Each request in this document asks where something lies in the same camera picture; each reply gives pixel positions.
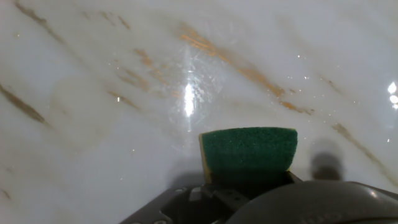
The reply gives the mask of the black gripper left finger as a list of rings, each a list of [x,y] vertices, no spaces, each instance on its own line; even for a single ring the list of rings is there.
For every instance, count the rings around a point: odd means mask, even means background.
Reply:
[[[168,189],[121,224],[226,223],[248,202],[237,190],[219,185]]]

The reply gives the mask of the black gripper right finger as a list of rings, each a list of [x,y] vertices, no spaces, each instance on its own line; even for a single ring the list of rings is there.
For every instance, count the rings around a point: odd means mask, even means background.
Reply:
[[[296,183],[302,182],[301,179],[299,179],[295,174],[293,174],[289,170],[285,172],[285,178],[287,179],[287,182],[291,183],[291,184],[293,184],[293,183],[296,184]]]

